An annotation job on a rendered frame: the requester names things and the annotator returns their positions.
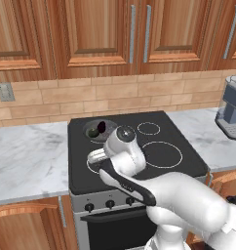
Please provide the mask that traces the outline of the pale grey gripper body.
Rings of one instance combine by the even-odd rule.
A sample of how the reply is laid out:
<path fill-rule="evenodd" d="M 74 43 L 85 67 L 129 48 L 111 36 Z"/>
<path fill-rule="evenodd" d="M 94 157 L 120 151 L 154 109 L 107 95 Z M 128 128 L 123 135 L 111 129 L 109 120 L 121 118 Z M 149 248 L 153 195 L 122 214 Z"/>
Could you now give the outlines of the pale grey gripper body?
<path fill-rule="evenodd" d="M 107 155 L 105 154 L 105 151 L 103 148 L 93 150 L 92 152 L 88 154 L 88 162 L 90 164 L 101 162 L 102 160 L 105 160 L 106 158 L 107 158 Z"/>

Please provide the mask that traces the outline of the grey round pan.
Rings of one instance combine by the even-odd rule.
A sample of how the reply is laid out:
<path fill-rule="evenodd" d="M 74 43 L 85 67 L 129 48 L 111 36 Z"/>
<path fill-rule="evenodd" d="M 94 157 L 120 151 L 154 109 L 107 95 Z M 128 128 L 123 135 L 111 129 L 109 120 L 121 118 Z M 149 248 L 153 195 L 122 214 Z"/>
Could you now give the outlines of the grey round pan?
<path fill-rule="evenodd" d="M 97 129 L 98 128 L 98 124 L 101 122 L 101 121 L 104 121 L 105 122 L 105 125 L 106 125 L 106 129 L 105 129 L 105 132 L 104 133 L 99 133 L 99 135 L 95 138 L 90 138 L 88 136 L 88 131 L 91 129 L 91 128 L 95 128 Z M 111 120 L 108 120 L 108 119 L 94 119 L 92 121 L 89 121 L 85 124 L 84 128 L 83 128 L 83 132 L 85 134 L 85 136 L 93 141 L 93 142 L 100 142 L 100 143 L 104 143 L 107 138 L 110 136 L 110 134 L 118 127 L 118 125 L 111 121 Z"/>

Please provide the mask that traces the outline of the black oven door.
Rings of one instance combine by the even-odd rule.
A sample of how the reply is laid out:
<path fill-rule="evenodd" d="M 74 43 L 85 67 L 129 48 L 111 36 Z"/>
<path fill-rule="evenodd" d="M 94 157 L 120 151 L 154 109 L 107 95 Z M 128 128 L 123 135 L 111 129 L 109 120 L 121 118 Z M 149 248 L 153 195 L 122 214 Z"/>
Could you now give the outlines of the black oven door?
<path fill-rule="evenodd" d="M 157 229 L 147 214 L 114 222 L 81 223 L 79 250 L 130 250 L 142 247 Z"/>

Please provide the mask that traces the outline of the black hob stove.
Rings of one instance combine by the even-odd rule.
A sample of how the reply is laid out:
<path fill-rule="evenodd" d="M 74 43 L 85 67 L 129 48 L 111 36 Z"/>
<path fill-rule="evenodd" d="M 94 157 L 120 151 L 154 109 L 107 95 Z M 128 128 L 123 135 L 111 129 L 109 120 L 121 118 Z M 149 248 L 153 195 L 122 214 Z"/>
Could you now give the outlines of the black hob stove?
<path fill-rule="evenodd" d="M 136 175 L 138 180 L 147 180 L 175 171 L 205 182 L 208 172 L 207 164 L 163 111 L 71 120 L 68 125 L 68 173 L 78 247 L 82 233 L 82 217 L 143 206 L 136 200 L 132 206 L 126 204 L 126 198 L 129 196 L 106 185 L 98 175 L 98 165 L 88 162 L 88 154 L 102 148 L 105 143 L 93 142 L 83 132 L 85 124 L 94 119 L 108 119 L 118 127 L 128 125 L 135 130 L 138 145 L 146 158 L 145 169 Z M 115 202 L 112 209 L 105 206 L 107 200 Z M 92 212 L 85 210 L 88 203 L 95 206 Z"/>

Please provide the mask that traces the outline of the wooden base cupboard door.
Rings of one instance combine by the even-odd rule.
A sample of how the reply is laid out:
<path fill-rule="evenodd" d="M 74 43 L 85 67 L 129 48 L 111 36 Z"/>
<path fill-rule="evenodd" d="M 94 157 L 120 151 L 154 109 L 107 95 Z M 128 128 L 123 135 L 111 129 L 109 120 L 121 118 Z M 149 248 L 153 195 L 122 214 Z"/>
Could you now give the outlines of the wooden base cupboard door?
<path fill-rule="evenodd" d="M 79 250 L 70 197 L 62 197 L 64 228 L 58 197 L 0 205 L 0 250 Z"/>
<path fill-rule="evenodd" d="M 236 170 L 214 173 L 211 188 L 223 198 L 236 195 Z"/>

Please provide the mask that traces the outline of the grey coffee machine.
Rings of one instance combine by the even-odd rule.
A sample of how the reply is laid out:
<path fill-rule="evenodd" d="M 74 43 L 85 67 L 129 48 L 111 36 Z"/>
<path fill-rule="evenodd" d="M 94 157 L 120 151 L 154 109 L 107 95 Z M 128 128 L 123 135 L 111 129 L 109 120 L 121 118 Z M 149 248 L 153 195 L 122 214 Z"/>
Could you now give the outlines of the grey coffee machine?
<path fill-rule="evenodd" d="M 225 78 L 215 122 L 229 139 L 236 140 L 236 75 Z"/>

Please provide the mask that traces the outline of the grey wall socket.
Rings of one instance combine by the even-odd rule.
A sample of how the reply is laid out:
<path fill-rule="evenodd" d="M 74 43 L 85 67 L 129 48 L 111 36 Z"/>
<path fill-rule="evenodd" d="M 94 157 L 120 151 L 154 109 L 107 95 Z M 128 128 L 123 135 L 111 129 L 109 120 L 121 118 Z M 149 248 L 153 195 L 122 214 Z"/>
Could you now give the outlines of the grey wall socket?
<path fill-rule="evenodd" d="M 15 100 L 13 88 L 10 82 L 0 83 L 0 101 L 13 102 Z"/>

